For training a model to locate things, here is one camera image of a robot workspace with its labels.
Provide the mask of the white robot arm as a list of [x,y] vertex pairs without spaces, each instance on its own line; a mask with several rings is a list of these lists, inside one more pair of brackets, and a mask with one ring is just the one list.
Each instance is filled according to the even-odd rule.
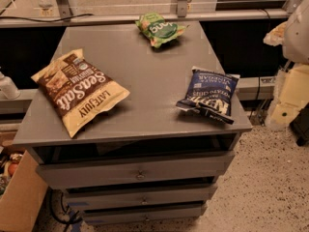
[[283,55],[294,66],[279,82],[270,121],[288,126],[309,103],[309,0],[302,0],[287,21]]

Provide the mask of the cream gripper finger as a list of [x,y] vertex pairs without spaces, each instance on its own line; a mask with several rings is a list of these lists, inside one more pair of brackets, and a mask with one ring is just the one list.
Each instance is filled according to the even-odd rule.
[[294,64],[287,72],[279,71],[273,96],[270,122],[288,126],[309,103],[309,66]]

